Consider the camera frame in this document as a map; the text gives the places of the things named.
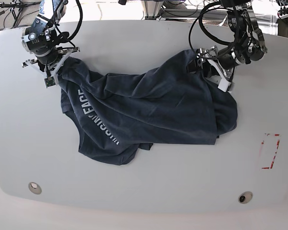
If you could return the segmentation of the right-side robot arm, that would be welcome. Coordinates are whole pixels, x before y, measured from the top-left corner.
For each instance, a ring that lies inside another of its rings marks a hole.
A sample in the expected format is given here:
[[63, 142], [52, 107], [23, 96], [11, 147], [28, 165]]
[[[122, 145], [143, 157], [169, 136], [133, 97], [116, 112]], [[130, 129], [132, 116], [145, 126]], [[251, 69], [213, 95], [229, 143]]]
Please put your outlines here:
[[65, 60], [79, 48], [72, 43], [83, 22], [83, 9], [80, 2], [76, 4], [79, 10], [79, 21], [72, 34], [59, 30], [59, 22], [65, 15], [67, 0], [43, 0], [39, 5], [39, 13], [31, 26], [23, 30], [21, 42], [24, 49], [35, 55], [22, 63], [22, 67], [38, 65], [39, 71], [45, 76], [45, 81], [54, 81], [57, 72]]

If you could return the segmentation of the left-side robot arm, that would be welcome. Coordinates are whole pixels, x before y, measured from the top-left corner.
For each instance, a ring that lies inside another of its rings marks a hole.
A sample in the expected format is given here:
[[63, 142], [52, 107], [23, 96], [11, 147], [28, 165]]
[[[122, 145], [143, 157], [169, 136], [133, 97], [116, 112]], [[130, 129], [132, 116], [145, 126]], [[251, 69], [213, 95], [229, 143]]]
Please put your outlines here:
[[[234, 33], [232, 42], [215, 37], [207, 31], [203, 24], [204, 15], [217, 9], [227, 11], [228, 26]], [[196, 23], [199, 23], [200, 29], [208, 38], [226, 47], [221, 50], [217, 46], [195, 50], [192, 46], [191, 36]], [[259, 28], [250, 0], [220, 0], [204, 6], [191, 25], [188, 42], [191, 51], [196, 55], [195, 65], [203, 68], [203, 64], [208, 63], [212, 66], [220, 76], [220, 79], [214, 82], [223, 92], [232, 91], [234, 71], [237, 66], [258, 61], [267, 53], [264, 35]]]

